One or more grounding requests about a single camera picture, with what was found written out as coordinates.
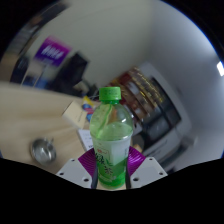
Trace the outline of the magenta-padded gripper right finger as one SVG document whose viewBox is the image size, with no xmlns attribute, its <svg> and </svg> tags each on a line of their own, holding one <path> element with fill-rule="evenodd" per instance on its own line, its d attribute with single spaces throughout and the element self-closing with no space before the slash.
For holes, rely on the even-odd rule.
<svg viewBox="0 0 224 224">
<path fill-rule="evenodd" d="M 154 157 L 145 157 L 137 149 L 129 148 L 126 171 L 127 189 L 141 188 L 166 176 L 166 171 Z"/>
</svg>

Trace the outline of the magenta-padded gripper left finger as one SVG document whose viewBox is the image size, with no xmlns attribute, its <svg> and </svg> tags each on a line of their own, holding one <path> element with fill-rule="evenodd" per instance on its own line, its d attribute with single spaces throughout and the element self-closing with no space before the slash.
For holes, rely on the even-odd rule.
<svg viewBox="0 0 224 224">
<path fill-rule="evenodd" d="M 98 169 L 94 149 L 88 150 L 77 159 L 69 159 L 56 175 L 83 188 L 95 189 Z"/>
</svg>

